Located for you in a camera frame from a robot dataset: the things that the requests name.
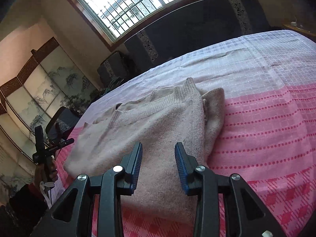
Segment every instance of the wooden window frame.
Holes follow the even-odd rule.
[[[189,5],[191,3],[200,0],[174,0],[164,7],[156,10],[150,16],[137,22],[128,31],[122,34],[115,42],[112,42],[110,38],[105,34],[101,27],[94,21],[94,19],[89,15],[89,13],[84,9],[84,7],[77,0],[67,0],[72,7],[79,13],[83,20],[89,25],[93,32],[99,37],[99,39],[105,44],[110,52],[113,52],[119,45],[124,43],[134,34],[141,31],[143,28],[147,27],[149,24],[160,19],[161,17],[167,15],[168,13],[175,11],[183,6]]]

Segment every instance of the dark clothing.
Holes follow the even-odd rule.
[[[32,184],[24,185],[10,198],[7,206],[0,207],[0,236],[28,237],[47,210],[44,197],[34,191]]]

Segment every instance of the pink and white bed sheet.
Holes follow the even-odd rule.
[[[225,123],[208,166],[222,175],[241,174],[287,236],[295,237],[316,208],[316,44],[300,34],[243,36],[166,62],[93,103],[70,137],[76,140],[84,122],[110,106],[180,85],[187,77],[198,88],[225,90]],[[71,147],[57,158],[55,197],[72,182],[63,170]],[[125,237],[192,236],[191,226],[128,208],[123,225]]]

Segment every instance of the sweater sleeve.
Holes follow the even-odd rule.
[[[29,234],[47,209],[47,204],[37,194],[34,194],[34,189],[28,184],[10,198],[9,203],[15,212],[19,225]]]

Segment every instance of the sweater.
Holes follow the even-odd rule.
[[[207,166],[223,122],[223,89],[201,95],[188,78],[182,86],[154,90],[140,100],[117,104],[92,124],[86,123],[64,168],[72,177],[100,175],[118,165],[140,141],[143,160],[137,189],[131,197],[122,196],[122,204],[193,223],[196,197],[181,190],[174,147],[182,142],[187,154]]]

